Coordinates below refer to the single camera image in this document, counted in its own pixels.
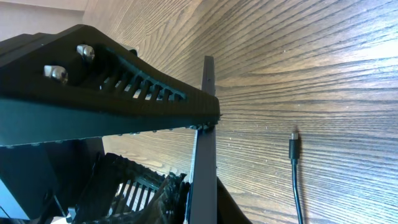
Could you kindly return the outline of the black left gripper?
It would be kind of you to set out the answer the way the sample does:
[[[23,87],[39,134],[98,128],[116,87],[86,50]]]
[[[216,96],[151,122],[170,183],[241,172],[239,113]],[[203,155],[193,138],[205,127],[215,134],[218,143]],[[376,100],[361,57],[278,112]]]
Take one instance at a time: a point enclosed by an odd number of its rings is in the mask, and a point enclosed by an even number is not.
[[[97,137],[207,128],[219,119],[217,97],[158,71],[92,26],[4,40],[1,218],[66,216],[76,204],[69,223],[183,223],[185,174],[104,156]]]

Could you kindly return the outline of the blue screen Galaxy smartphone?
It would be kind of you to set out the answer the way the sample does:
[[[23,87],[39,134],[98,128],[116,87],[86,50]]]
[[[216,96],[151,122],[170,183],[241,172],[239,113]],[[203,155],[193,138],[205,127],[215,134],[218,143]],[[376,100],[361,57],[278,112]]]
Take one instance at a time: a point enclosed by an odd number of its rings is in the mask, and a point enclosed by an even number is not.
[[[184,223],[217,222],[216,132],[217,111],[207,128],[197,129],[190,169],[190,191]]]

